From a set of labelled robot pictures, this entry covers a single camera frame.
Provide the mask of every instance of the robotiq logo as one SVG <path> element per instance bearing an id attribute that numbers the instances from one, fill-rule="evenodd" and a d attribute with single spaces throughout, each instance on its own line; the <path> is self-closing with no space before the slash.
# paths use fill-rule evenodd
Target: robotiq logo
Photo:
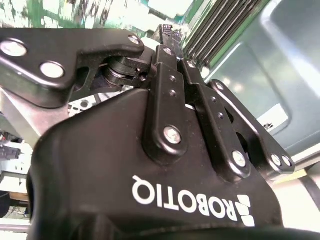
<path id="1" fill-rule="evenodd" d="M 156 205 L 158 208 L 165 208 L 174 211 L 183 210 L 188 214 L 192 214 L 195 211 L 199 211 L 204 216 L 214 216 L 218 219 L 223 219 L 226 216 L 234 221 L 238 221 L 235 207 L 241 216 L 242 222 L 247 227 L 254 227 L 255 220 L 253 216 L 249 213 L 249 208 L 251 207 L 250 199 L 247 195 L 238 195 L 237 198 L 239 202 L 233 203 L 232 201 L 227 201 L 225 199 L 219 199 L 215 196 L 207 198 L 204 194 L 193 195 L 188 190 L 181 190 L 178 193 L 177 200 L 174 199 L 173 188 L 168 186 L 168 201 L 163 202 L 162 193 L 163 187 L 161 184 L 157 184 L 156 188 L 146 180 L 142 180 L 138 176 L 133 176 L 136 181 L 132 187 L 132 194 L 134 199 L 142 205 L 149 205 L 156 199 Z M 140 187 L 146 187 L 148 189 L 148 196 L 141 196 L 138 192 Z M 186 206 L 185 201 L 189 198 L 191 200 L 191 206 Z"/>

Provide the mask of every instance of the white label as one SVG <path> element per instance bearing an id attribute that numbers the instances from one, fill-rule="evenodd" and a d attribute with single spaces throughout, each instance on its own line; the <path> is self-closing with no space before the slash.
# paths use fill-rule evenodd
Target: white label
<path id="1" fill-rule="evenodd" d="M 272 131 L 288 120 L 288 115 L 281 104 L 275 105 L 257 120 L 268 131 Z"/>
<path id="2" fill-rule="evenodd" d="M 219 199 L 216 196 L 206 196 L 205 194 L 194 195 L 188 190 L 181 190 L 177 199 L 174 198 L 174 189 L 170 186 L 163 187 L 157 184 L 154 187 L 150 182 L 142 180 L 138 176 L 133 176 L 135 183 L 132 187 L 132 195 L 134 199 L 142 205 L 150 205 L 156 202 L 158 208 L 164 208 L 173 211 L 184 211 L 188 214 L 199 211 L 203 216 L 215 217 L 217 219 L 229 218 L 237 222 L 236 209 L 241 215 L 242 222 L 247 227 L 254 227 L 254 217 L 250 215 L 249 208 L 251 207 L 250 198 L 247 195 L 238 195 L 239 202 L 233 203 L 230 200 Z M 148 197 L 141 197 L 139 195 L 139 187 L 144 186 L 148 188 Z M 163 191 L 167 191 L 168 202 L 163 203 Z M 186 199 L 191 200 L 191 206 L 186 206 Z"/>

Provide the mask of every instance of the silver bolt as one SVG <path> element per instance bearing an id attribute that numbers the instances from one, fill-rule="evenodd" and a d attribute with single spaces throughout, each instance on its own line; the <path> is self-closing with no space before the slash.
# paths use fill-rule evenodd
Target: silver bolt
<path id="1" fill-rule="evenodd" d="M 163 133 L 165 139 L 167 139 L 169 143 L 179 144 L 181 142 L 181 135 L 174 127 L 166 126 L 163 130 Z"/>
<path id="2" fill-rule="evenodd" d="M 287 156 L 282 156 L 282 160 L 284 161 L 285 164 L 291 167 L 292 164 Z"/>
<path id="3" fill-rule="evenodd" d="M 141 76 L 140 76 L 140 80 L 141 80 L 141 82 L 144 82 L 145 80 L 147 80 L 147 78 L 146 78 L 145 75 L 141 75 Z"/>
<path id="4" fill-rule="evenodd" d="M 221 91 L 222 91 L 223 89 L 225 89 L 224 86 L 222 86 L 222 84 L 219 83 L 219 82 L 216 83 L 216 86 L 217 86 L 218 89 L 221 90 Z"/>
<path id="5" fill-rule="evenodd" d="M 177 80 L 176 80 L 176 77 L 175 77 L 175 76 L 172 76 L 172 75 L 169 77 L 169 79 L 170 79 L 172 82 L 174 82 L 174 83 L 177 81 Z"/>
<path id="6" fill-rule="evenodd" d="M 65 74 L 65 71 L 62 66 L 60 66 L 56 62 L 51 61 L 41 64 L 40 70 L 44 75 L 52 79 L 61 78 Z"/>
<path id="7" fill-rule="evenodd" d="M 188 64 L 188 66 L 189 66 L 190 68 L 192 68 L 192 69 L 195 69 L 195 68 L 196 68 L 196 65 L 194 64 L 193 61 L 187 61 L 186 63 Z"/>
<path id="8" fill-rule="evenodd" d="M 172 56 L 172 51 L 169 48 L 165 47 L 163 51 L 165 51 L 166 54 Z"/>
<path id="9" fill-rule="evenodd" d="M 275 165 L 277 165 L 278 167 L 281 166 L 281 161 L 277 155 L 272 154 L 271 158 Z"/>
<path id="10" fill-rule="evenodd" d="M 26 47 L 16 41 L 3 41 L 0 43 L 0 49 L 2 52 L 12 57 L 21 57 L 27 54 Z"/>
<path id="11" fill-rule="evenodd" d="M 236 163 L 238 166 L 240 166 L 240 167 L 242 167 L 242 168 L 244 168 L 244 167 L 246 166 L 246 159 L 245 159 L 245 157 L 242 155 L 241 152 L 239 152 L 239 151 L 233 151 L 233 152 L 232 152 L 232 156 L 233 156 L 233 159 L 234 159 L 235 163 Z"/>
<path id="12" fill-rule="evenodd" d="M 139 45 L 139 38 L 137 38 L 136 36 L 128 36 L 128 39 L 129 39 L 132 43 Z"/>

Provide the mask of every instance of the black plastic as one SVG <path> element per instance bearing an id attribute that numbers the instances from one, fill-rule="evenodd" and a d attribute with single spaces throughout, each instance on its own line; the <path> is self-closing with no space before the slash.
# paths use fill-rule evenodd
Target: black plastic
<path id="1" fill-rule="evenodd" d="M 255 168 L 237 183 L 226 182 L 217 174 L 194 110 L 184 109 L 189 143 L 186 154 L 170 166 L 152 161 L 142 147 L 149 95 L 148 90 L 129 90 L 59 123 L 39 140 L 30 168 L 28 193 L 33 217 L 28 240 L 71 239 L 73 234 L 78 236 L 95 226 L 93 222 L 101 234 L 87 240 L 108 239 L 110 231 L 102 231 L 107 228 L 120 236 L 131 236 L 194 225 L 244 226 L 237 211 L 237 221 L 227 213 L 223 218 L 211 212 L 203 215 L 198 205 L 193 213 L 183 211 L 177 201 L 182 190 L 233 204 L 239 201 L 238 195 L 246 195 L 256 227 L 282 226 L 278 200 Z M 148 181 L 155 190 L 162 186 L 162 207 L 157 207 L 157 195 L 150 204 L 135 200 L 134 176 Z M 168 187 L 179 210 L 164 207 Z M 150 193 L 142 186 L 139 194 L 148 198 Z M 187 196 L 183 201 L 190 207 Z"/>
<path id="2" fill-rule="evenodd" d="M 276 227 L 185 230 L 133 237 L 135 240 L 319 240 L 317 232 Z"/>
<path id="3" fill-rule="evenodd" d="M 151 81 L 143 137 L 146 153 L 160 165 L 173 164 L 188 150 L 184 78 L 177 71 L 176 55 L 168 54 L 165 48 L 156 48 L 157 75 Z M 168 141 L 164 135 L 166 127 L 178 131 L 181 142 Z"/>
<path id="4" fill-rule="evenodd" d="M 182 59 L 184 57 L 180 44 L 182 34 L 176 30 L 172 31 L 171 25 L 160 24 L 151 38 L 171 49 L 171 51 L 175 53 L 177 59 Z"/>
<path id="5" fill-rule="evenodd" d="M 89 67 L 90 71 L 84 76 L 83 89 L 75 95 L 90 91 L 91 82 L 106 58 L 138 58 L 143 53 L 144 44 L 140 40 L 139 44 L 131 42 L 132 35 L 120 29 L 3 28 L 0 42 L 22 43 L 27 54 L 13 57 L 0 51 L 0 85 L 37 106 L 61 107 L 69 101 L 77 69 Z M 45 76 L 40 65 L 48 61 L 61 65 L 64 75 Z"/>
<path id="6" fill-rule="evenodd" d="M 191 67 L 188 59 L 178 66 L 186 84 L 186 102 L 195 107 L 212 165 L 227 181 L 238 181 L 249 177 L 251 165 L 237 137 L 222 100 L 216 91 L 207 87 L 198 68 Z M 245 165 L 236 163 L 233 152 L 245 158 Z"/>
<path id="7" fill-rule="evenodd" d="M 218 89 L 217 84 L 220 84 L 223 90 Z M 229 117 L 233 118 L 233 129 L 245 141 L 250 161 L 262 176 L 266 180 L 274 180 L 283 174 L 292 174 L 295 171 L 295 162 L 227 86 L 218 80 L 210 81 L 208 86 L 214 89 L 223 100 L 222 104 L 228 111 Z M 279 157 L 281 166 L 272 161 L 272 154 Z M 285 164 L 282 156 L 289 159 L 291 166 Z"/>

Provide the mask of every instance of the gray metal panel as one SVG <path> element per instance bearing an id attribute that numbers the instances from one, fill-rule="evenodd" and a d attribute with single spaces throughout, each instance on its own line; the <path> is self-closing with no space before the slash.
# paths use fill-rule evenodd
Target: gray metal panel
<path id="1" fill-rule="evenodd" d="M 319 13 L 319 0 L 270 1 L 207 78 L 256 118 L 280 104 L 288 119 L 270 133 L 291 156 L 320 143 Z"/>

